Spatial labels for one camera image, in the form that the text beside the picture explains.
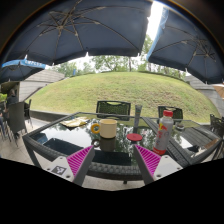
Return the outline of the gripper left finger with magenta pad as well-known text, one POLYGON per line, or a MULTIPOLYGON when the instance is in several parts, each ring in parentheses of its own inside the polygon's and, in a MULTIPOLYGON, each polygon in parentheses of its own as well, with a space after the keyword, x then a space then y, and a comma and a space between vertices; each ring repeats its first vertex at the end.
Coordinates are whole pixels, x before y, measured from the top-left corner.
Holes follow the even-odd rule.
POLYGON ((81 186, 94 156, 94 146, 91 145, 67 157, 59 156, 45 170, 81 186))

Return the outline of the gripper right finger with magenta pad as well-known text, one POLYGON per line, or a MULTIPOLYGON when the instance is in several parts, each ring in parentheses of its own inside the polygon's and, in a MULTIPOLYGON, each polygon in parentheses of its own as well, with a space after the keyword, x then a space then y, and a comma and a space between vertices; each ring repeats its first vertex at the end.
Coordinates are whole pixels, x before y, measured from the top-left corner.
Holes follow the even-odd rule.
POLYGON ((182 166, 170 156, 159 156, 137 144, 134 145, 134 156, 145 184, 150 184, 182 169, 182 166))

